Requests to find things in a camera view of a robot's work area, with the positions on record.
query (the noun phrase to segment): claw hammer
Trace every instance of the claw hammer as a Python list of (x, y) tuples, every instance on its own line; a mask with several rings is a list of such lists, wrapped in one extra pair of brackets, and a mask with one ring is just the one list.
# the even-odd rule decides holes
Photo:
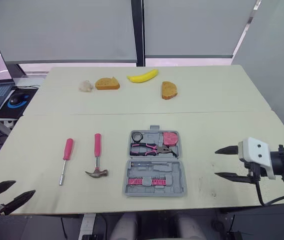
[(100, 171), (100, 155), (101, 155), (101, 134), (96, 133), (94, 135), (95, 138), (95, 145), (94, 145), (94, 155), (96, 157), (96, 164), (95, 164), (95, 170), (94, 172), (87, 172), (85, 171), (89, 176), (92, 178), (100, 178), (103, 176), (108, 175), (108, 170)]

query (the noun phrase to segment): bread slice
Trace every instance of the bread slice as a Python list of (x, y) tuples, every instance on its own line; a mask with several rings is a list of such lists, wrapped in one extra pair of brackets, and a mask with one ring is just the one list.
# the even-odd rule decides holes
[(112, 90), (112, 89), (119, 89), (120, 84), (118, 83), (115, 77), (112, 77), (112, 78), (104, 77), (104, 78), (99, 79), (95, 83), (95, 87), (98, 90)]
[(168, 100), (177, 95), (177, 87), (170, 81), (162, 82), (162, 99)]

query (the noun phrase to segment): desk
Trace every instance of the desk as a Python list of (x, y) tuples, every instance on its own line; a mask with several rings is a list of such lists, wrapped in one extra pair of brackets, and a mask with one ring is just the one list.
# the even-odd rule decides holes
[[(22, 77), (22, 78), (14, 78), (13, 80), (16, 86), (21, 87), (21, 86), (31, 86), (31, 85), (41, 86), (44, 79), (41, 77)], [(4, 102), (11, 96), (13, 92), (14, 91), (10, 92), (10, 94), (7, 96)], [(14, 118), (0, 118), (0, 122), (1, 121), (15, 121), (15, 120), (16, 119)], [(0, 123), (0, 130), (7, 135), (10, 133), (10, 129), (1, 123)]]
[[(130, 132), (147, 130), (150, 125), (180, 134), (188, 191), (184, 197), (126, 197), (122, 193)], [(101, 168), (109, 170), (108, 177), (98, 179), (84, 173), (94, 169), (95, 133), (102, 134)], [(231, 182), (214, 174), (247, 174), (236, 155), (216, 155), (214, 151), (235, 145), (248, 136), (269, 143), (275, 151), (278, 144), (284, 145), (284, 125), (272, 111), (66, 115), (59, 121), (55, 116), (23, 116), (0, 150), (0, 182), (17, 181), (0, 194), (0, 203), (36, 189), (33, 198), (15, 213), (257, 206), (254, 185)], [(67, 138), (74, 139), (74, 149), (64, 184), (59, 186)], [(284, 182), (280, 177), (276, 180), (264, 177), (261, 189), (267, 202), (284, 195)]]
[[(138, 84), (127, 75), (140, 75), (152, 67), (56, 67), (47, 75), (25, 116), (85, 114), (155, 114), (233, 111), (269, 111), (268, 103), (240, 65), (157, 67), (154, 79)], [(80, 92), (84, 80), (95, 83), (116, 77), (118, 90)], [(161, 84), (176, 84), (178, 95), (161, 98)]]

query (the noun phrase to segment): tool kit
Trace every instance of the tool kit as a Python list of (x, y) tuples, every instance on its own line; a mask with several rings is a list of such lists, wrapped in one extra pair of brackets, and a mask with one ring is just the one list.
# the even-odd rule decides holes
[(131, 132), (124, 194), (127, 196), (182, 197), (186, 179), (177, 131), (163, 131), (158, 125), (150, 130)]

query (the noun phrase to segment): mouse pad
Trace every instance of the mouse pad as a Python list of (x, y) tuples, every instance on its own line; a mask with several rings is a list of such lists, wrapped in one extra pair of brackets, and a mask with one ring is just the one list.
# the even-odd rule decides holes
[(24, 100), (17, 104), (11, 105), (9, 99), (5, 101), (3, 106), (0, 109), (0, 119), (18, 119), (23, 115), (24, 110), (26, 109), (28, 103), (31, 101), (35, 95), (37, 89), (17, 89), (13, 94), (23, 93), (25, 94)]

